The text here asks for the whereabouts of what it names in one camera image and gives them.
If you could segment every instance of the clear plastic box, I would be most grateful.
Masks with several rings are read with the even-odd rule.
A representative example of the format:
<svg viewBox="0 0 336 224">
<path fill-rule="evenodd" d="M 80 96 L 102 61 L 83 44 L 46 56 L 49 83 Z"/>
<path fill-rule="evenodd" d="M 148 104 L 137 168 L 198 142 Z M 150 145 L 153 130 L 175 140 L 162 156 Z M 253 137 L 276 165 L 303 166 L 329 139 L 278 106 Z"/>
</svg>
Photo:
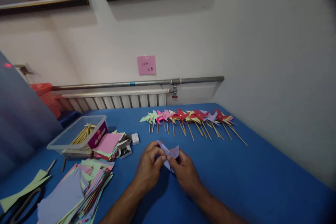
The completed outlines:
<svg viewBox="0 0 336 224">
<path fill-rule="evenodd" d="M 84 129 L 86 124 L 93 124 L 96 125 L 96 127 L 82 143 L 71 145 L 72 141 Z M 82 116 L 51 141 L 47 149 L 55 150 L 66 158 L 91 157 L 92 150 L 89 146 L 89 142 L 91 144 L 91 140 L 95 139 L 95 143 L 97 144 L 105 133 L 108 133 L 106 115 Z"/>
</svg>

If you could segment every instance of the blue table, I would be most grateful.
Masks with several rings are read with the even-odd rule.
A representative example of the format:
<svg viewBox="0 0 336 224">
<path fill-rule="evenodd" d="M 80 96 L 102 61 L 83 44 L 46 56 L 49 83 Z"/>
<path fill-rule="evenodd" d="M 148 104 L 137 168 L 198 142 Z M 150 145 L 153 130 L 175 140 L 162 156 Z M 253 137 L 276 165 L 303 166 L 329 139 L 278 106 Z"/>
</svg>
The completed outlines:
<svg viewBox="0 0 336 224">
<path fill-rule="evenodd" d="M 199 176 L 208 190 L 250 223 L 325 223 L 333 212 L 335 193 L 315 177 L 307 173 L 287 156 L 279 152 L 263 138 L 246 127 L 238 119 L 236 131 L 245 140 L 245 146 L 231 133 L 229 139 L 223 127 L 218 131 L 225 141 L 219 139 L 214 130 L 212 137 L 201 137 L 195 125 L 191 125 L 195 142 L 189 129 L 182 134 L 179 124 L 175 137 L 170 124 L 169 135 L 163 127 L 157 134 L 148 133 L 148 124 L 140 119 L 154 110 L 207 110 L 214 109 L 229 114 L 218 104 L 196 104 L 182 106 L 129 108 L 88 111 L 84 115 L 106 115 L 109 130 L 117 127 L 118 132 L 138 133 L 140 144 L 133 147 L 133 154 L 124 160 L 117 159 L 115 176 L 105 188 L 94 223 L 98 223 L 131 182 L 140 156 L 151 141 L 162 140 L 168 148 L 179 145 L 190 155 Z M 47 169 L 57 159 L 51 170 L 52 179 L 46 185 L 49 195 L 65 173 L 78 160 L 68 161 L 61 173 L 63 157 L 55 151 L 40 150 L 30 161 L 17 169 L 2 185 L 0 198 L 12 195 L 25 187 L 39 169 Z M 37 211 L 26 223 L 36 224 Z M 156 187 L 142 200 L 134 223 L 206 223 L 205 217 L 181 190 L 176 178 L 165 167 L 162 168 Z"/>
</svg>

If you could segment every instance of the pink sticky note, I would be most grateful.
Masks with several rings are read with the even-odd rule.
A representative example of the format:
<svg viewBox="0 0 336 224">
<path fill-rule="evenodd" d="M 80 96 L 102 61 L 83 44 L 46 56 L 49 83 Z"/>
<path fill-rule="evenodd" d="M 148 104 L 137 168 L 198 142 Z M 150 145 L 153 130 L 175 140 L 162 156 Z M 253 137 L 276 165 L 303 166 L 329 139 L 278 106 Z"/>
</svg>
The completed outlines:
<svg viewBox="0 0 336 224">
<path fill-rule="evenodd" d="M 140 75 L 156 74 L 155 56 L 138 56 Z"/>
</svg>

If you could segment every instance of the orange basket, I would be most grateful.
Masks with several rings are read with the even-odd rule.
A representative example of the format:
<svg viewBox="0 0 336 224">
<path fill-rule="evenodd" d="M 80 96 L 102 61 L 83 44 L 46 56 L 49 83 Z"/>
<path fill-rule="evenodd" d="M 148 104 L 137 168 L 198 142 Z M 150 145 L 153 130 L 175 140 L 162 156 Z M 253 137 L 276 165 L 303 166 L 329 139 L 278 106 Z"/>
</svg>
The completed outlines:
<svg viewBox="0 0 336 224">
<path fill-rule="evenodd" d="M 54 113 L 56 118 L 61 116 L 61 111 L 59 105 L 57 104 L 51 90 L 51 83 L 38 83 L 31 84 L 30 87 L 35 91 L 35 93 L 40 97 L 43 103 Z"/>
</svg>

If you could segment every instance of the plastic container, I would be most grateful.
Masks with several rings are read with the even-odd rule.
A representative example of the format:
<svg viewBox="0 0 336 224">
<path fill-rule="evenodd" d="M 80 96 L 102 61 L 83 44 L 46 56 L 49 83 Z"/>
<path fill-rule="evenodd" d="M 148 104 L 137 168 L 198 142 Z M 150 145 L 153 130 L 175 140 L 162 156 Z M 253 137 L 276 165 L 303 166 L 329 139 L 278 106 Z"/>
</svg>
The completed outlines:
<svg viewBox="0 0 336 224">
<path fill-rule="evenodd" d="M 35 91 L 35 93 L 40 97 L 43 103 L 52 111 L 52 113 L 59 118 L 61 116 L 60 106 L 56 102 L 51 90 L 51 83 L 38 83 L 31 84 L 30 87 Z"/>
<path fill-rule="evenodd" d="M 72 141 L 84 129 L 86 124 L 96 125 L 91 134 L 80 144 L 71 145 Z M 91 115 L 79 117 L 65 129 L 58 137 L 51 141 L 47 149 L 55 150 L 66 158 L 89 158 L 103 135 L 108 133 L 106 115 Z"/>
</svg>

